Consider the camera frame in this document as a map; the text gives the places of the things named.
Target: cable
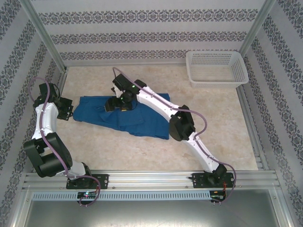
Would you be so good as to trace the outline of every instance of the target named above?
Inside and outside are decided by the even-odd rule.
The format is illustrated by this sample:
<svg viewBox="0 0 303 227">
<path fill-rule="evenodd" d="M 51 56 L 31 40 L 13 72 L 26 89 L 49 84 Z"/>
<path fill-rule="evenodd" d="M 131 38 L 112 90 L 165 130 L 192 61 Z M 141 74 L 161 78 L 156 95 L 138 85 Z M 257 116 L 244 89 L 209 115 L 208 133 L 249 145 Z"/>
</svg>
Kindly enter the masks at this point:
<svg viewBox="0 0 303 227">
<path fill-rule="evenodd" d="M 46 139 L 46 137 L 45 137 L 45 135 L 44 135 L 44 129 L 43 129 L 43 127 L 42 127 L 43 114 L 44 114 L 44 112 L 45 112 L 45 108 L 46 108 L 46 105 L 47 105 L 47 101 L 48 101 L 48 98 L 49 98 L 49 95 L 50 95 L 50 87 L 49 87 L 48 82 L 47 82 L 44 78 L 41 78 L 41 77 L 34 77 L 34 78 L 29 82 L 29 84 L 28 84 L 28 87 L 27 87 L 28 94 L 29 94 L 30 98 L 34 101 L 32 95 L 31 95 L 31 92 L 30 92 L 30 85 L 31 85 L 36 79 L 43 80 L 43 81 L 45 82 L 46 86 L 47 86 L 46 100 L 45 100 L 45 102 L 44 102 L 44 104 L 43 104 L 43 107 L 42 107 L 42 110 L 41 110 L 41 113 L 40 113 L 40 118 L 39 118 L 39 128 L 40 128 L 40 133 L 41 133 L 41 137 L 42 137 L 43 141 L 44 141 L 45 144 L 49 147 L 49 149 L 55 154 L 55 156 L 57 157 L 57 159 L 61 162 L 61 164 L 62 164 L 62 166 L 63 166 L 63 168 L 64 168 L 64 171 L 65 171 L 65 176 L 66 176 L 66 177 L 72 178 L 72 179 L 74 179 L 74 180 L 79 179 L 79 178 L 90 178 L 90 179 L 95 180 L 95 181 L 97 182 L 97 184 L 98 184 L 98 194 L 97 194 L 97 196 L 95 197 L 95 199 L 94 199 L 92 202 L 90 202 L 89 204 L 84 205 L 84 204 L 81 203 L 81 200 L 82 200 L 83 198 L 81 197 L 80 200 L 79 200 L 79 204 L 80 204 L 81 207 L 82 207 L 82 206 L 88 207 L 88 206 L 92 205 L 92 204 L 99 198 L 100 191 L 101 191 L 101 184 L 100 184 L 100 181 L 99 181 L 97 178 L 93 177 L 93 176 L 87 176 L 87 175 L 83 175 L 83 176 L 69 176 L 69 175 L 68 175 L 68 168 L 67 168 L 65 162 L 64 162 L 63 159 L 60 157 L 60 155 L 58 154 L 58 152 L 57 152 L 57 151 L 52 147 L 52 145 L 47 141 L 47 139 Z"/>
<path fill-rule="evenodd" d="M 125 76 L 132 84 L 134 84 L 135 86 L 137 86 L 140 90 L 144 91 L 145 93 L 147 93 L 147 94 L 150 95 L 150 96 L 153 96 L 152 93 L 150 93 L 149 91 L 145 90 L 143 87 L 139 86 L 137 83 L 135 83 L 134 81 L 132 81 L 124 72 L 122 72 L 122 71 L 121 71 L 120 69 L 118 69 L 117 67 L 113 67 L 113 72 L 114 72 L 115 78 L 116 78 L 116 72 L 115 72 L 115 70 L 117 70 L 118 72 L 120 72 L 120 73 L 121 73 L 123 76 Z M 235 170 L 230 164 L 227 164 L 227 163 L 225 163 L 225 162 L 218 161 L 217 159 L 215 159 L 215 158 L 211 157 L 210 155 L 208 155 L 208 154 L 204 151 L 204 149 L 201 147 L 201 145 L 198 143 L 197 137 L 198 137 L 199 135 L 201 135 L 203 132 L 205 132 L 205 130 L 206 130 L 206 128 L 207 128 L 207 120 L 206 120 L 206 118 L 205 118 L 202 114 L 200 114 L 200 113 L 198 113 L 198 112 L 196 112 L 196 111 L 174 108 L 174 107 L 170 106 L 169 104 L 167 104 L 166 102 L 162 101 L 160 98 L 158 98 L 158 97 L 156 97 L 156 96 L 153 96 L 153 97 L 154 97 L 155 99 L 157 99 L 159 102 L 161 102 L 161 103 L 163 103 L 164 105 L 166 105 L 168 108 L 172 109 L 172 110 L 182 111 L 182 112 L 189 112 L 189 113 L 194 113 L 194 114 L 198 115 L 199 117 L 201 117 L 201 118 L 203 119 L 203 121 L 204 121 L 204 123 L 205 123 L 204 128 L 194 136 L 194 140 L 195 140 L 196 144 L 198 145 L 198 147 L 201 149 L 201 151 L 202 151 L 208 158 L 210 158 L 211 160 L 213 160 L 214 162 L 216 162 L 216 163 L 218 163 L 218 164 L 221 164 L 221 165 L 225 165 L 225 166 L 230 167 L 230 168 L 232 169 L 233 173 L 234 173 L 234 181 L 233 181 L 231 193 L 226 197 L 226 199 L 225 199 L 224 201 L 222 201 L 222 203 L 223 203 L 223 202 L 226 202 L 226 201 L 229 199 L 229 197 L 231 196 L 231 194 L 233 193 L 234 188 L 235 188 L 235 186 L 236 186 L 237 173 L 236 173 L 236 170 Z"/>
<path fill-rule="evenodd" d="M 61 97 L 61 93 L 60 93 L 60 89 L 58 88 L 58 86 L 56 85 L 56 84 L 53 84 L 56 88 L 57 88 L 57 90 L 58 90 L 58 98 L 60 98 Z"/>
</svg>

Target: floral border pattern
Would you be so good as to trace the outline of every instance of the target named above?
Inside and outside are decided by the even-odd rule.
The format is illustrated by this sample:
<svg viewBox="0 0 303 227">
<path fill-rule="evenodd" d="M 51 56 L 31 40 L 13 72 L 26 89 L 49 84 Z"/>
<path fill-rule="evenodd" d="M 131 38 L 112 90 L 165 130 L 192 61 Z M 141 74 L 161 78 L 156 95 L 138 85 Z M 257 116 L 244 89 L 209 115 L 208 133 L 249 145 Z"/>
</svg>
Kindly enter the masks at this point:
<svg viewBox="0 0 303 227">
<path fill-rule="evenodd" d="M 299 37 L 303 38 L 303 7 L 298 0 L 278 0 L 279 5 L 288 16 Z"/>
<path fill-rule="evenodd" d="M 259 66 L 262 70 L 264 78 L 267 82 L 270 93 L 273 96 L 277 110 L 280 113 L 281 119 L 286 127 L 288 137 L 291 139 L 294 151 L 297 153 L 297 157 L 300 160 L 300 165 L 303 165 L 303 136 L 300 134 L 297 123 L 294 121 L 292 112 L 289 110 L 287 101 L 282 94 L 282 89 L 272 71 L 269 62 L 264 54 L 264 51 L 257 38 L 252 42 L 251 48 L 255 53 Z"/>
<path fill-rule="evenodd" d="M 270 39 L 290 82 L 293 84 L 294 90 L 298 95 L 298 98 L 301 100 L 301 104 L 303 104 L 302 70 L 299 68 L 299 65 L 291 54 L 290 49 L 281 36 L 281 32 L 278 30 L 271 16 L 266 18 L 263 24 L 263 29 L 267 34 L 267 37 Z"/>
<path fill-rule="evenodd" d="M 54 79 L 53 77 L 54 77 L 54 72 L 56 71 L 56 69 L 57 69 L 57 66 L 55 64 L 55 61 L 52 59 L 50 65 L 48 67 L 46 76 L 45 76 L 45 79 L 48 82 L 51 82 Z M 36 112 L 34 111 L 29 120 L 29 124 L 28 124 L 27 130 L 25 132 L 26 135 L 25 135 L 25 138 L 24 138 L 22 144 L 24 144 L 26 141 L 29 141 L 32 138 L 33 133 L 35 131 L 35 127 L 36 127 Z M 12 177 L 9 179 L 8 189 L 5 191 L 4 199 L 1 202 L 0 227 L 4 227 L 9 218 L 11 206 L 12 206 L 14 198 L 16 196 L 16 191 L 17 191 L 18 185 L 20 183 L 20 178 L 21 178 L 26 160 L 27 160 L 27 156 L 25 154 L 23 146 L 21 146 L 19 154 L 18 154 L 18 158 L 15 162 L 14 169 L 11 174 Z"/>
<path fill-rule="evenodd" d="M 18 126 L 20 124 L 22 115 L 24 113 L 25 107 L 29 100 L 29 94 L 27 92 L 27 86 L 33 77 L 36 77 L 41 68 L 44 57 L 46 56 L 47 48 L 44 43 L 41 43 L 39 49 L 36 53 L 36 56 L 33 60 L 32 66 L 27 73 L 27 77 L 25 83 L 22 86 L 20 94 L 17 98 L 14 109 L 9 117 L 9 122 L 7 123 L 7 127 L 5 128 L 2 134 L 2 140 L 0 141 L 0 170 L 3 169 L 3 165 L 5 164 L 6 157 L 8 156 L 8 152 L 11 148 L 11 144 L 13 142 L 13 138 L 16 135 L 16 131 L 18 130 Z"/>
<path fill-rule="evenodd" d="M 18 0 L 7 0 L 0 10 L 0 40 L 3 39 L 17 13 L 21 9 Z"/>
<path fill-rule="evenodd" d="M 253 21 L 257 14 L 257 9 L 164 9 L 39 13 L 39 16 L 44 25 L 69 25 L 181 21 Z"/>
<path fill-rule="evenodd" d="M 186 53 L 188 51 L 191 50 L 61 52 L 60 55 L 64 61 L 108 60 L 108 59 L 157 59 L 157 58 L 185 58 Z M 237 51 L 237 50 L 203 50 L 203 51 Z"/>
<path fill-rule="evenodd" d="M 293 207 L 296 210 L 296 215 L 299 218 L 300 224 L 303 225 L 303 201 L 301 195 L 299 195 L 299 188 L 296 186 L 296 181 L 294 180 L 294 175 L 291 171 L 291 167 L 286 159 L 286 155 L 281 146 L 279 136 L 277 135 L 274 124 L 272 123 L 268 107 L 264 101 L 264 97 L 258 85 L 256 76 L 247 57 L 244 58 L 244 63 L 249 75 L 249 84 L 256 99 L 260 116 L 262 117 L 264 127 L 268 134 L 269 142 L 271 143 L 271 147 L 276 156 L 277 164 L 280 168 L 280 172 L 282 173 L 285 185 L 287 186 L 287 191 L 290 195 L 290 199 L 293 202 Z"/>
<path fill-rule="evenodd" d="M 6 97 L 10 84 L 16 76 L 17 70 L 20 67 L 21 61 L 23 60 L 25 52 L 27 51 L 35 33 L 36 30 L 32 22 L 29 20 L 24 27 L 14 50 L 9 56 L 9 60 L 6 62 L 7 64 L 4 66 L 3 71 L 0 74 L 0 106 Z"/>
<path fill-rule="evenodd" d="M 58 44 L 243 41 L 246 32 L 141 32 L 51 35 Z"/>
</svg>

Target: gray metal surface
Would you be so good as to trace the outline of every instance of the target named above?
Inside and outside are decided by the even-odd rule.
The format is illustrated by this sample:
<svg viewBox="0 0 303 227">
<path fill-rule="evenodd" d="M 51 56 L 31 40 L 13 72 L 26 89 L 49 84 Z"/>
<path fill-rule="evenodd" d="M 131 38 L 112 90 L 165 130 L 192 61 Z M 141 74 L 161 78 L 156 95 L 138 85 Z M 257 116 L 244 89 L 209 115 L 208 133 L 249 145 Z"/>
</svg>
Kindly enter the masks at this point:
<svg viewBox="0 0 303 227">
<path fill-rule="evenodd" d="M 267 190 L 236 191 L 226 205 L 209 201 L 33 201 L 26 227 L 277 227 Z"/>
</svg>

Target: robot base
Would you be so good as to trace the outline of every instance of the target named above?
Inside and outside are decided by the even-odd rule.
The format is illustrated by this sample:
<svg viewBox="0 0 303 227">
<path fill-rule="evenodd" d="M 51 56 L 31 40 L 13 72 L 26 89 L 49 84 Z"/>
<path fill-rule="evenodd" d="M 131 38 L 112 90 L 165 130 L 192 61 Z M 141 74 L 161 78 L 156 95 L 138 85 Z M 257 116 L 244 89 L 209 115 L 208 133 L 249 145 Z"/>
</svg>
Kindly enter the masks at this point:
<svg viewBox="0 0 303 227">
<path fill-rule="evenodd" d="M 222 188 L 223 183 L 226 183 L 227 188 L 232 188 L 234 177 L 232 173 L 226 173 L 218 182 L 212 180 L 211 173 L 194 173 L 190 178 L 193 181 L 194 188 Z"/>
<path fill-rule="evenodd" d="M 89 167 L 84 164 L 85 175 L 93 176 L 97 178 L 100 182 L 101 189 L 107 189 L 108 186 L 108 174 L 91 174 Z M 98 183 L 91 178 L 80 177 L 78 179 L 72 180 L 68 179 L 66 183 L 66 189 L 94 189 L 96 190 Z"/>
</svg>

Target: enclosure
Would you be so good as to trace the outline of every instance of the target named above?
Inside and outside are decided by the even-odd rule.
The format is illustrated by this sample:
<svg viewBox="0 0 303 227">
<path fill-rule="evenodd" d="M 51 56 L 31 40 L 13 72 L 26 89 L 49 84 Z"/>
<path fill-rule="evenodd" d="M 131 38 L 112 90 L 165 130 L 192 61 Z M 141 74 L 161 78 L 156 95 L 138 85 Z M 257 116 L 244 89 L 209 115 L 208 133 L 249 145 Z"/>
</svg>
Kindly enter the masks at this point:
<svg viewBox="0 0 303 227">
<path fill-rule="evenodd" d="M 0 5 L 0 226 L 303 226 L 302 0 Z M 240 53 L 248 83 L 193 87 L 190 73 L 211 81 L 225 68 L 189 70 L 189 51 Z M 56 84 L 75 110 L 82 96 L 114 95 L 113 66 L 205 116 L 201 140 L 237 173 L 228 202 L 209 201 L 221 187 L 195 188 L 190 178 L 203 168 L 184 143 L 73 117 L 57 120 L 56 132 L 73 160 L 108 175 L 107 189 L 83 208 L 83 190 L 66 189 L 64 176 L 35 173 L 24 150 L 37 121 L 27 87 L 36 99 L 42 83 L 32 78 Z"/>
</svg>

